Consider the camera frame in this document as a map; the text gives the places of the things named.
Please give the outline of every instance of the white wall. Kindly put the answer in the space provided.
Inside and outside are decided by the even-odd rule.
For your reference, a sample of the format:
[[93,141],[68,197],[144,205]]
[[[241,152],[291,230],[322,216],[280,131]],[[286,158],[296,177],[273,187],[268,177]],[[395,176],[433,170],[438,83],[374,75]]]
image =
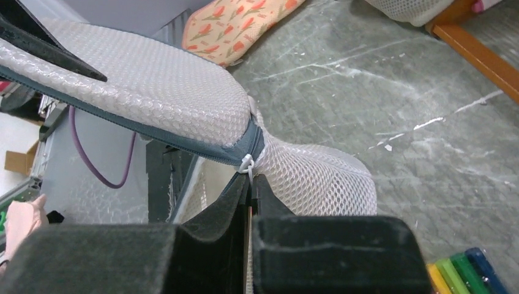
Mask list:
[[21,0],[37,18],[89,22],[151,36],[186,9],[210,0]]

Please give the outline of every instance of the cardboard box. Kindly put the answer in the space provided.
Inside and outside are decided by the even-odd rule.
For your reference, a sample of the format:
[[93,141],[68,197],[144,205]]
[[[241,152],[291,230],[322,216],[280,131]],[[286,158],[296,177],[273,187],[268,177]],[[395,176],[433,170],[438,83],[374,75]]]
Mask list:
[[27,153],[7,151],[4,169],[29,176],[31,174],[32,163],[36,157],[36,151],[38,150],[38,143],[38,141],[34,143]]

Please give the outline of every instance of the gray fabric trim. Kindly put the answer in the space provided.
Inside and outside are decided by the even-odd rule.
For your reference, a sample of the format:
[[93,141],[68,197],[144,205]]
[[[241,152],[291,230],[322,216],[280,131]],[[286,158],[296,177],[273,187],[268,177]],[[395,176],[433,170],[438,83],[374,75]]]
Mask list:
[[156,127],[147,126],[114,115],[113,113],[99,109],[53,88],[32,81],[4,66],[0,66],[0,75],[134,132],[224,164],[239,166],[242,163],[242,158],[247,154],[251,154],[254,159],[257,159],[264,148],[263,132],[261,128],[253,122],[252,118],[242,138],[240,138],[233,147],[226,148],[178,136]]

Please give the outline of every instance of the zipper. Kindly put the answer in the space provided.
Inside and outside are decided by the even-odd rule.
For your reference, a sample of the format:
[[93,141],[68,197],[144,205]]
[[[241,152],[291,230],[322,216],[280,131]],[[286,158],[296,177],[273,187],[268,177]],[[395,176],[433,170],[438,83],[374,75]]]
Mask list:
[[[27,88],[29,88],[29,89],[33,89],[33,90],[35,90],[35,91],[37,91],[37,92],[39,92],[39,93],[41,93],[41,94],[47,95],[47,96],[49,96],[49,97],[52,97],[52,98],[54,98],[54,99],[56,99],[56,100],[58,100],[58,101],[61,101],[61,102],[63,102],[63,103],[67,103],[66,101],[63,101],[63,100],[58,99],[58,98],[56,98],[56,97],[54,97],[54,96],[52,96],[52,95],[49,95],[48,93],[46,93],[46,92],[44,92],[44,91],[41,91],[40,89],[36,89],[35,87],[29,86],[29,85],[27,85],[27,83],[24,83],[24,82],[22,82],[22,81],[20,81],[20,80],[18,80],[18,79],[16,79],[16,78],[13,78],[13,77],[11,77],[11,76],[5,74],[5,73],[2,73],[1,75],[2,75],[3,77],[7,78],[7,79],[10,80],[10,81],[13,81],[13,82],[18,83],[18,84],[20,84],[20,85],[23,85],[23,86],[25,86],[25,87],[27,87]],[[128,129],[128,130],[131,130],[131,131],[133,131],[133,132],[138,133],[135,129],[133,129],[133,128],[131,128],[131,127],[123,126],[122,124],[120,124],[120,123],[118,123],[118,122],[115,122],[115,121],[113,121],[113,120],[111,120],[111,119],[104,118],[104,117],[102,117],[102,116],[100,116],[100,115],[97,115],[97,114],[95,114],[95,113],[92,113],[91,111],[85,110],[85,109],[82,108],[82,107],[77,107],[76,105],[72,105],[72,104],[69,104],[69,105],[72,106],[72,107],[75,107],[75,108],[77,108],[77,109],[79,109],[79,110],[81,110],[81,111],[84,111],[84,112],[86,112],[86,113],[89,113],[89,114],[91,114],[91,115],[97,116],[98,118],[102,118],[102,119],[104,119],[104,120],[106,120],[106,121],[109,121],[109,122],[111,122],[111,123],[113,123],[113,124],[116,124],[116,125],[118,125],[118,126],[121,126],[121,127],[125,128],[125,129]],[[200,157],[203,157],[203,158],[207,158],[207,159],[210,159],[210,160],[213,160],[213,161],[216,161],[216,162],[220,162],[221,164],[225,164],[225,165],[232,165],[232,166],[239,166],[239,165],[241,164],[241,162],[238,163],[238,162],[236,162],[236,161],[234,161],[234,160],[224,159],[224,158],[221,158],[221,157],[215,157],[215,156],[208,156],[208,155],[203,154],[203,153],[201,153],[201,152],[199,152],[199,151],[195,151],[195,150],[192,150],[192,149],[190,149],[190,148],[185,148],[185,147],[180,146],[180,145],[177,145],[177,144],[175,144],[175,143],[173,143],[173,142],[168,142],[168,141],[162,140],[162,139],[160,139],[160,138],[157,138],[157,137],[155,137],[155,136],[153,136],[153,135],[149,135],[149,134],[144,134],[144,135],[147,136],[147,137],[149,137],[149,138],[152,138],[152,139],[154,139],[154,140],[157,140],[157,141],[159,141],[159,142],[162,142],[162,143],[164,143],[164,144],[166,144],[166,145],[170,145],[170,146],[175,147],[175,148],[177,148],[177,149],[180,149],[180,150],[183,150],[183,151],[187,151],[187,152],[189,152],[189,153],[195,154],[195,155],[200,156]],[[252,144],[249,146],[249,148],[247,149],[248,154],[252,154],[254,151],[256,151],[256,148],[258,147],[258,143],[259,143],[259,141],[260,141],[260,138],[261,138],[261,132],[260,132],[260,129],[259,129],[259,128],[256,128],[253,143],[252,143]]]

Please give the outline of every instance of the colored marker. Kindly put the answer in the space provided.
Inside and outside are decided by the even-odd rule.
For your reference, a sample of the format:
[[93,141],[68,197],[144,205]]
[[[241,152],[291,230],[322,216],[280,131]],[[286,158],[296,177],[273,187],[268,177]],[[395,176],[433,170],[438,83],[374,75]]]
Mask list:
[[447,285],[447,283],[445,283],[445,280],[441,276],[441,273],[439,272],[438,267],[436,265],[427,265],[427,271],[429,272],[429,276],[431,277],[433,288],[435,289],[436,294],[452,294],[449,286]]
[[465,251],[465,255],[493,294],[509,294],[481,249],[470,248]]
[[436,266],[453,294],[470,294],[467,287],[465,287],[465,283],[448,258],[438,260]]
[[455,254],[450,257],[450,261],[472,294],[490,294],[465,254]]

